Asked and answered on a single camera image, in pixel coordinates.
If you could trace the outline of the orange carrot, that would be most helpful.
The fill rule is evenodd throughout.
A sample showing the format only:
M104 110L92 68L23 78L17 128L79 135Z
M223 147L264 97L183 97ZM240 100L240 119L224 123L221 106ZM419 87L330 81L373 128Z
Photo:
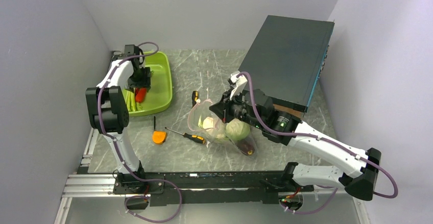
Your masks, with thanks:
M135 102L142 103L144 102L147 94L147 88L136 88L135 89Z

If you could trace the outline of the white cauliflower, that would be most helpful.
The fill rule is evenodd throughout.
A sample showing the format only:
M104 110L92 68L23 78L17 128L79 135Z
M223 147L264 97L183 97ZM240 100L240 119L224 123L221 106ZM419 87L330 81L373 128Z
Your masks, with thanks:
M225 125L218 119L211 116L199 117L198 127L205 133L210 142L223 142L228 140L225 134Z

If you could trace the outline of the green cabbage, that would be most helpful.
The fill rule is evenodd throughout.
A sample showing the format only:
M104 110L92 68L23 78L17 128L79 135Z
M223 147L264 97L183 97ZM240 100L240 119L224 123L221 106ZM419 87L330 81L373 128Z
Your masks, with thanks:
M233 119L225 126L225 134L233 141L240 141L250 135L250 126L238 119Z

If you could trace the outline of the clear zip top bag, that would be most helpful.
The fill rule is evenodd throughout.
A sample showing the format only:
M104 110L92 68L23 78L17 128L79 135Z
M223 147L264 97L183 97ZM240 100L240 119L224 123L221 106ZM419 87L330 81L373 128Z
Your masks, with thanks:
M223 123L210 111L211 105L213 102L209 99L194 100L187 119L188 128L192 132L204 135L210 143L231 146L245 156L256 156L257 146L251 133L251 126L238 119Z

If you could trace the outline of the dark red onion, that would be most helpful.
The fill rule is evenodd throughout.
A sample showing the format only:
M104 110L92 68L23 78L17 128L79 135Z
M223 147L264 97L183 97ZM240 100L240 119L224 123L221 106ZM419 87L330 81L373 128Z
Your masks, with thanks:
M236 147L239 149L239 151L243 155L246 155L246 156L254 155L254 153L256 151L254 141L249 140L247 138L237 141Z

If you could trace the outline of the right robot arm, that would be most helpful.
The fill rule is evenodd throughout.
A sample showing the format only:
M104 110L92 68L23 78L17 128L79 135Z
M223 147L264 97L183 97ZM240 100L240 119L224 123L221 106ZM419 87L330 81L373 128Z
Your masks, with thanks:
M300 118L275 109L272 99L262 91L254 92L252 101L248 93L230 98L226 91L209 109L224 123L234 119L245 122L260 129L272 142L307 151L329 163L311 166L289 162L279 181L282 188L293 191L309 185L336 187L357 199L372 200L381 158L379 150L360 150L336 141Z

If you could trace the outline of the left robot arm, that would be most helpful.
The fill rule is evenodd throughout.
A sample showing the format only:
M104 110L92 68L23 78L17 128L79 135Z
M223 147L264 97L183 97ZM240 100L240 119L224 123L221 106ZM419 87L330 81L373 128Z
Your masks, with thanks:
M117 162L116 182L133 193L147 186L145 172L129 140L129 111L123 90L149 88L151 71L145 65L145 54L139 45L126 45L124 52L111 62L103 80L85 92L91 127L103 135Z

